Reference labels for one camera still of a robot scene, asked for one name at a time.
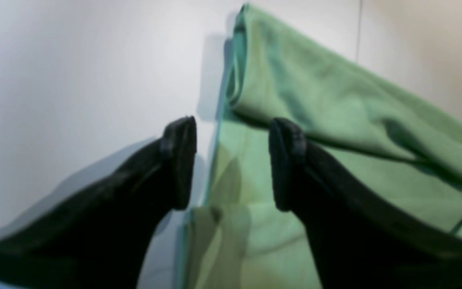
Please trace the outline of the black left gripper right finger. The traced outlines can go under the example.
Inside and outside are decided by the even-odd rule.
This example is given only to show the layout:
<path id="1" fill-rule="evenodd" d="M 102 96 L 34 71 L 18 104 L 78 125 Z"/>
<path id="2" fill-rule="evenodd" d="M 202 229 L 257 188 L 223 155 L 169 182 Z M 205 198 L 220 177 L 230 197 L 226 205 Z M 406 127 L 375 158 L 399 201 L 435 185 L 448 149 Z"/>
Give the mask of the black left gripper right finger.
<path id="1" fill-rule="evenodd" d="M 272 120 L 275 205 L 306 229 L 324 289 L 462 289 L 462 240 L 384 201 L 299 126 Z"/>

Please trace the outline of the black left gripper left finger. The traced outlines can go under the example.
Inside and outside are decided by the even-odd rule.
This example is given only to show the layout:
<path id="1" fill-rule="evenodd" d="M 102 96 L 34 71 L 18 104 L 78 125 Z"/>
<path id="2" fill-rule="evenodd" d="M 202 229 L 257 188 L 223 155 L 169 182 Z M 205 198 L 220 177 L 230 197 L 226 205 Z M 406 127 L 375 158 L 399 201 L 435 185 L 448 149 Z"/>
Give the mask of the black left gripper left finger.
<path id="1" fill-rule="evenodd" d="M 0 281 L 26 289 L 135 289 L 157 225 L 189 204 L 195 118 L 165 127 L 114 172 L 0 239 Z"/>

